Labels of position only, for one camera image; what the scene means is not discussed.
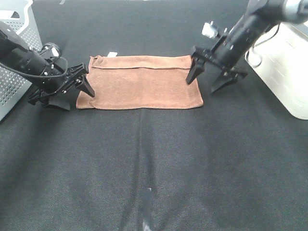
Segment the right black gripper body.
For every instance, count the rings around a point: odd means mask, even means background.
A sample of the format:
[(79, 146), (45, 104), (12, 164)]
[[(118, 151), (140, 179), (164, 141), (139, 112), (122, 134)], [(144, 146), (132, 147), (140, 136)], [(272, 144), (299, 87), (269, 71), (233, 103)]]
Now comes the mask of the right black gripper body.
[(223, 63), (223, 61), (221, 61), (215, 54), (217, 49), (225, 44), (226, 38), (227, 36), (222, 36), (219, 38), (214, 47), (211, 49), (193, 46), (191, 58), (202, 58), (205, 60), (205, 64), (210, 63), (219, 68), (222, 72), (235, 72), (238, 76), (245, 78), (247, 76), (247, 72), (244, 69), (238, 67), (236, 64), (229, 64), (231, 63), (229, 59), (226, 60), (228, 64)]

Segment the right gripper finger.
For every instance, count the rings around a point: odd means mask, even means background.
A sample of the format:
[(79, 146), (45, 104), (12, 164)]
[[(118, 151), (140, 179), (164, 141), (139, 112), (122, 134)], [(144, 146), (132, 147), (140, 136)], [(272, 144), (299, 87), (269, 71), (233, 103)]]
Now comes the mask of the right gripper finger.
[(232, 85), (238, 81), (238, 74), (235, 72), (221, 72), (219, 77), (213, 82), (211, 92), (214, 93), (224, 87)]
[(204, 71), (205, 60), (202, 58), (192, 57), (192, 64), (186, 77), (186, 83), (191, 84)]

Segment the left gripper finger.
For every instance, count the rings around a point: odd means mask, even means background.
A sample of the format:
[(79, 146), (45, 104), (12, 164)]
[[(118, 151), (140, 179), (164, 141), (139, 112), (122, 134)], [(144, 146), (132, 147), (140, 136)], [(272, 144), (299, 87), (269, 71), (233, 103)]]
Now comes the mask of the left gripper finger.
[(95, 91), (89, 84), (86, 77), (80, 77), (76, 79), (76, 89), (86, 93), (90, 97), (95, 97)]
[(58, 96), (51, 96), (43, 103), (43, 108), (53, 108), (70, 111), (71, 107), (67, 101), (62, 100)]

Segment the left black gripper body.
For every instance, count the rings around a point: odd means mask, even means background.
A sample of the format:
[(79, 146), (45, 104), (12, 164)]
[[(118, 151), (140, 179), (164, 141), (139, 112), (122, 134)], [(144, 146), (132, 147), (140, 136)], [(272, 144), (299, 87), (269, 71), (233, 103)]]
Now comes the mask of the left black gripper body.
[(32, 82), (37, 89), (28, 99), (28, 102), (35, 105), (37, 102), (43, 103), (51, 96), (59, 96), (66, 93), (72, 87), (76, 87), (76, 79), (86, 77), (89, 73), (85, 64), (79, 64), (63, 71), (58, 65), (52, 67), (45, 64), (43, 67), (35, 65), (34, 68), (29, 68), (28, 72), (31, 77), (27, 79)]

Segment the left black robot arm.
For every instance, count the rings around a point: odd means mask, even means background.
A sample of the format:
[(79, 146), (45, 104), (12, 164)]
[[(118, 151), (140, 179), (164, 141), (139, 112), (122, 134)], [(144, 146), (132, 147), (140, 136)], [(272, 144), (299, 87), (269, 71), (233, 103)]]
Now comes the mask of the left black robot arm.
[(40, 102), (44, 108), (70, 110), (70, 104), (57, 95), (67, 93), (72, 87), (95, 96), (86, 75), (89, 70), (85, 64), (69, 67), (62, 57), (60, 48), (54, 43), (46, 43), (36, 50), (4, 22), (0, 24), (0, 65), (25, 78), (37, 89), (29, 96), (28, 102)]

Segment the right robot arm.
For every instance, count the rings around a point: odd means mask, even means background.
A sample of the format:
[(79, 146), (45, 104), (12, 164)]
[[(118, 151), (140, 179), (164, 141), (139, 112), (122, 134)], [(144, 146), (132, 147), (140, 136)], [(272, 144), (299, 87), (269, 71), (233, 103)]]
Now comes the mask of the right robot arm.
[(205, 23), (202, 35), (218, 41), (211, 49), (193, 48), (186, 83), (190, 85), (201, 75), (206, 63), (221, 69), (211, 86), (212, 92), (236, 83), (238, 77), (247, 76), (236, 64), (264, 33), (280, 23), (302, 24), (307, 19), (306, 0), (251, 0), (245, 13), (230, 31), (219, 30), (213, 22)]

